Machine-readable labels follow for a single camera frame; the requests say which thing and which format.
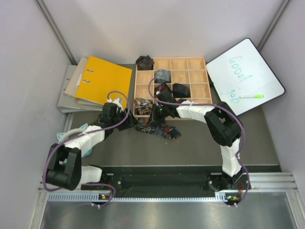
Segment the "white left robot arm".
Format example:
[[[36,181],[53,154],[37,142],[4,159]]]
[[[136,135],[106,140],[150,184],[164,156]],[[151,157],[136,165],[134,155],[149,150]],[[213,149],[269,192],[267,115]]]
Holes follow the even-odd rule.
[[[83,166],[82,157],[96,144],[109,137],[115,128],[122,131],[134,126],[135,118],[130,108],[123,108],[119,102],[106,103],[98,119],[92,122],[80,134],[50,147],[49,156],[42,176],[45,190],[47,184],[74,190],[82,185],[94,185],[103,189],[108,178],[98,166]]]

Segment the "small whiteboard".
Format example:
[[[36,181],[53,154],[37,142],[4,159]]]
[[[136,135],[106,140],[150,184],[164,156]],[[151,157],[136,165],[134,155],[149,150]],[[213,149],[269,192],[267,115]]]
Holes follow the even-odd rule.
[[[283,94],[285,88],[251,39],[245,38],[206,65],[216,92],[236,115],[246,113]],[[263,98],[241,99],[263,94]]]

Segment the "wooden grid organizer box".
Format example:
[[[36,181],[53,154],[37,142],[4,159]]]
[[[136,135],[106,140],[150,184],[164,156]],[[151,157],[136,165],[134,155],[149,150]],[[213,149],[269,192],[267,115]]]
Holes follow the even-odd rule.
[[[159,83],[156,83],[152,78],[154,78],[157,70],[164,69],[171,72],[171,81],[166,83],[171,90],[174,83],[184,84],[190,88],[190,98],[174,97],[176,100],[186,99],[198,104],[211,104],[213,102],[206,62],[203,56],[155,57],[152,59],[154,60],[153,70],[138,71],[136,66],[134,99],[143,98],[152,101],[153,104],[156,103],[150,93],[155,95],[154,88]],[[136,118],[149,117],[149,115],[135,115],[134,109],[133,115]]]

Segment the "dark maroon rolled tie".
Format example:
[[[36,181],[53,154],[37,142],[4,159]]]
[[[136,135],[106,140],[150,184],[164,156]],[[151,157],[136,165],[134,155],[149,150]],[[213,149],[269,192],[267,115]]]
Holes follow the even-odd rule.
[[[138,71],[153,70],[154,60],[149,55],[138,57],[135,63]]]

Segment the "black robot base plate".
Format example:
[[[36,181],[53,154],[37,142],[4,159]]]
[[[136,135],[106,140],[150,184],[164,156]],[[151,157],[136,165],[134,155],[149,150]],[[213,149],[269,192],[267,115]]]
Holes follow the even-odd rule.
[[[202,190],[221,191],[232,189],[242,191],[251,188],[246,174],[229,177],[224,173],[159,173],[159,174],[106,174],[102,183],[110,184],[117,191],[127,191],[136,187],[198,187]]]

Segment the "orange floral rolled tie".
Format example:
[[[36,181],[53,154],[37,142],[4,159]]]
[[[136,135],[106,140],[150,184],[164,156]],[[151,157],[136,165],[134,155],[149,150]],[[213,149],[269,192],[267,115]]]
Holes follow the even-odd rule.
[[[152,113],[152,108],[153,108],[152,101],[143,98],[134,99],[135,115],[150,115]]]

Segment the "red black rolled tie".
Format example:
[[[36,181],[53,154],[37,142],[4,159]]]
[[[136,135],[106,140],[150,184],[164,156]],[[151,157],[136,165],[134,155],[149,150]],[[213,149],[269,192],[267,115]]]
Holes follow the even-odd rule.
[[[162,91],[169,91],[169,92],[172,92],[171,88],[170,88],[166,83],[158,84],[158,85],[154,88],[154,94],[155,94],[155,95],[157,95],[158,92],[162,92]]]

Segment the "navy floral long tie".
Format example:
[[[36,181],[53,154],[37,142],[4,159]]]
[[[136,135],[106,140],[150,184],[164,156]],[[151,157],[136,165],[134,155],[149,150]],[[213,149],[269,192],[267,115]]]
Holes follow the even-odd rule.
[[[177,127],[168,126],[164,124],[151,121],[149,118],[140,117],[136,125],[136,130],[145,134],[158,136],[161,138],[175,140],[182,135]]]

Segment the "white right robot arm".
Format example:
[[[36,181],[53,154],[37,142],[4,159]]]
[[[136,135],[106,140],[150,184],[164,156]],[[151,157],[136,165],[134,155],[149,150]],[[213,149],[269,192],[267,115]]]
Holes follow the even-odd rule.
[[[163,123],[165,118],[192,119],[207,124],[213,140],[220,146],[222,155],[222,182],[226,188],[240,183],[242,166],[239,163],[241,122],[225,102],[198,104],[185,99],[176,100],[168,90],[157,92],[152,107],[152,120]]]

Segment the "grey patterned rolled tie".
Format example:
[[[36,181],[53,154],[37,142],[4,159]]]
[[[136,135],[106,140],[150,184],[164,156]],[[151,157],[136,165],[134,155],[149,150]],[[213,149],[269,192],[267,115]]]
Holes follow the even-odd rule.
[[[159,69],[154,74],[156,83],[169,83],[171,81],[171,72],[169,70]]]

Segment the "dark blue rolled tie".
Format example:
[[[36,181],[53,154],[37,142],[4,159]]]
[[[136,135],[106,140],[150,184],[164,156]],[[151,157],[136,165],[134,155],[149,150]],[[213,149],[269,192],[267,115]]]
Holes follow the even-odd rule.
[[[191,92],[187,85],[174,83],[172,86],[172,94],[175,98],[190,98]]]

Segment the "teal cat-ear headphones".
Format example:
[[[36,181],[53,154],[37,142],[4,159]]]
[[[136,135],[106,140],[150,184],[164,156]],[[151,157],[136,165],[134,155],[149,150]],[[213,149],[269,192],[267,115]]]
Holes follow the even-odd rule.
[[[79,128],[75,128],[75,129],[71,129],[68,132],[65,133],[57,133],[57,139],[58,139],[58,144],[61,142],[65,142],[65,144],[68,145],[73,145],[73,146],[85,146],[85,152],[83,150],[83,148],[81,149],[81,157],[87,157],[90,156],[92,154],[92,146],[89,147],[88,146],[88,140],[89,137],[84,135],[81,136],[79,138],[75,138],[72,139],[74,136],[79,136],[81,135],[83,132],[87,131],[88,129],[88,124],[83,124],[81,127]]]

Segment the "green marker pen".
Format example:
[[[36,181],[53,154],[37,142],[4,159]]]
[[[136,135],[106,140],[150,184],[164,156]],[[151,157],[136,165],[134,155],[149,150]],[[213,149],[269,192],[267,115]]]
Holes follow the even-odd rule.
[[[260,98],[263,98],[263,97],[264,97],[263,94],[256,94],[256,95],[242,95],[239,98],[241,98],[241,99],[249,99],[249,98],[258,98],[258,99],[260,99]]]

